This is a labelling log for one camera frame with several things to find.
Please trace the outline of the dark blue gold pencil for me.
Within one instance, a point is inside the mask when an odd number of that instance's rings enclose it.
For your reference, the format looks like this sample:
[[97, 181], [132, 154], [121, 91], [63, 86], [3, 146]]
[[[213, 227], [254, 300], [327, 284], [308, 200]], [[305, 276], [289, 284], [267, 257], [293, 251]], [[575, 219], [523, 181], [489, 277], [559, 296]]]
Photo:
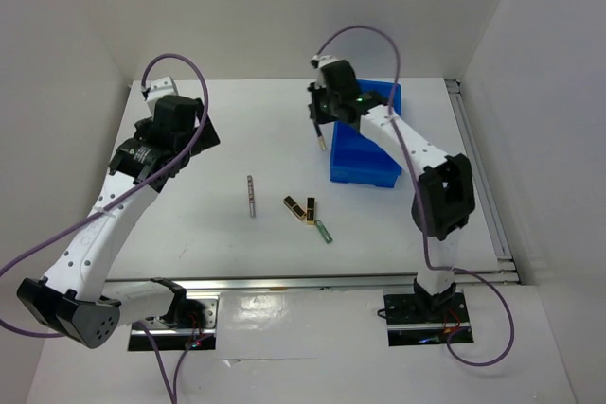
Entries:
[[316, 137], [317, 137], [317, 141], [320, 146], [320, 149], [322, 151], [327, 151], [326, 141], [325, 141], [324, 135], [321, 131], [320, 125], [315, 120], [312, 121], [312, 124], [313, 124], [314, 130], [315, 130], [315, 133], [316, 133]]

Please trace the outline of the red silver lip gloss tube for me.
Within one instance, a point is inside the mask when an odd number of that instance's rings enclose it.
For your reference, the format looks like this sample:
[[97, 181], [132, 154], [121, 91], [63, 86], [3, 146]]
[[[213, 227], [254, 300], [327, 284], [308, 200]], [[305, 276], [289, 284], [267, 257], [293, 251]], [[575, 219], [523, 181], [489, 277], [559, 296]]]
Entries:
[[255, 188], [254, 188], [253, 176], [247, 175], [246, 181], [247, 181], [249, 215], [251, 218], [255, 218], [256, 217], [256, 199], [255, 199]]

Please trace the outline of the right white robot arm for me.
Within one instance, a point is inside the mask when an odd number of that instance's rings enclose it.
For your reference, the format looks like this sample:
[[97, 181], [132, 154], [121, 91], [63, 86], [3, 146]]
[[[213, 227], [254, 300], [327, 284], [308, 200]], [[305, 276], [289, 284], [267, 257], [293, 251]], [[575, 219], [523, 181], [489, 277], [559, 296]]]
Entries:
[[316, 81], [308, 91], [311, 119], [349, 125], [406, 169], [415, 195], [411, 216], [421, 231], [423, 266], [413, 285], [413, 309], [424, 321], [444, 312], [455, 295], [455, 266], [461, 232], [475, 209], [471, 162], [451, 155], [425, 139], [394, 110], [399, 88], [388, 97], [362, 91], [351, 64], [330, 55], [315, 55]]

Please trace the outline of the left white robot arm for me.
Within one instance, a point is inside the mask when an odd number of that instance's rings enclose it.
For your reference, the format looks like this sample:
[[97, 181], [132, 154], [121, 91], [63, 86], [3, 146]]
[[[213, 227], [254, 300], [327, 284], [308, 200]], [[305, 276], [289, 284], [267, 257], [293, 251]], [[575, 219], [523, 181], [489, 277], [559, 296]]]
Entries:
[[107, 285], [117, 255], [143, 213], [190, 158], [219, 145], [199, 98], [167, 95], [134, 135], [116, 148], [91, 211], [62, 256], [40, 279], [25, 279], [17, 297], [42, 325], [88, 348], [104, 344], [121, 325], [153, 317], [166, 327], [204, 317], [202, 304], [166, 278]]

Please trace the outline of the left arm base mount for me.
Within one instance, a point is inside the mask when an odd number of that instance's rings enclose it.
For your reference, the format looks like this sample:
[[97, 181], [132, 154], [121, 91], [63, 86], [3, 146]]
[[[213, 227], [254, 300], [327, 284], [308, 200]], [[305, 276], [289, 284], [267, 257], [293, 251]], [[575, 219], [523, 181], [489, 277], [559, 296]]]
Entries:
[[129, 352], [151, 352], [152, 343], [145, 330], [153, 337], [160, 351], [182, 352], [191, 343], [194, 351], [214, 350], [216, 347], [217, 322], [220, 294], [210, 291], [187, 292], [190, 307], [174, 322], [163, 316], [169, 311], [164, 301], [152, 303], [150, 299], [136, 303], [124, 313], [129, 326]]

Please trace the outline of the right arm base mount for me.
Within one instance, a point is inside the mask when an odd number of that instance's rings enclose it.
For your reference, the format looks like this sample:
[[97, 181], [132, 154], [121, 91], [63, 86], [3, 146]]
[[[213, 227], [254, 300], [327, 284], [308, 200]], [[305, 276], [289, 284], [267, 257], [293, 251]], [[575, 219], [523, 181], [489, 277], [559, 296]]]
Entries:
[[470, 316], [462, 292], [431, 315], [425, 314], [412, 294], [386, 294], [383, 308], [376, 312], [386, 322], [390, 347], [474, 343]]

